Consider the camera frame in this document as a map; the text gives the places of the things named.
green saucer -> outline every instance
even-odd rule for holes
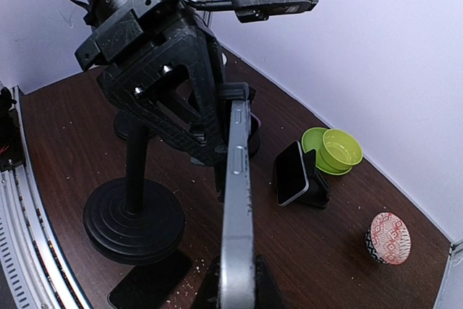
[[[329,166],[320,156],[320,147],[323,146],[323,133],[326,132],[326,128],[315,127],[307,130],[301,139],[302,150],[304,153],[309,152],[310,150],[315,149],[317,153],[317,168],[319,168],[323,173],[330,175],[341,176],[349,173],[352,168],[348,170],[337,170]]]

black smartphone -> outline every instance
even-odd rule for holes
[[[161,262],[134,267],[108,296],[116,309],[156,309],[185,277],[192,264],[176,250]]]
[[[294,141],[275,160],[276,196],[280,206],[287,206],[309,189],[309,179],[299,141]]]

patterned bowl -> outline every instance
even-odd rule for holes
[[[371,257],[384,264],[405,262],[412,249],[412,241],[405,223],[393,213],[380,213],[365,236]]]

wooden table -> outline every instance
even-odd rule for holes
[[[258,90],[252,111],[263,122],[262,147],[251,167],[257,252],[268,260],[290,307],[432,308],[450,243],[367,161],[345,177],[329,177],[326,210],[297,203],[278,207],[273,160],[304,130],[323,124],[244,62],[228,56],[228,80],[244,80]],[[97,86],[97,74],[94,70],[62,80],[25,96],[22,105],[44,205],[75,276],[99,309],[109,307],[108,293],[130,267],[99,255],[82,225],[89,194],[124,176],[125,143],[113,132],[116,110]],[[164,307],[188,308],[220,250],[222,206],[213,173],[191,165],[187,154],[157,137],[149,146],[147,178],[174,192],[186,214],[180,248],[194,264]],[[365,232],[381,211],[394,212],[409,227],[412,254],[402,266],[376,263],[365,249]]]

screw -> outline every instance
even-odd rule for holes
[[[139,98],[143,95],[144,92],[145,92],[145,89],[143,87],[135,87],[133,94],[135,95],[135,97]]]
[[[174,69],[170,65],[164,65],[162,67],[162,74],[167,75],[170,74]]]

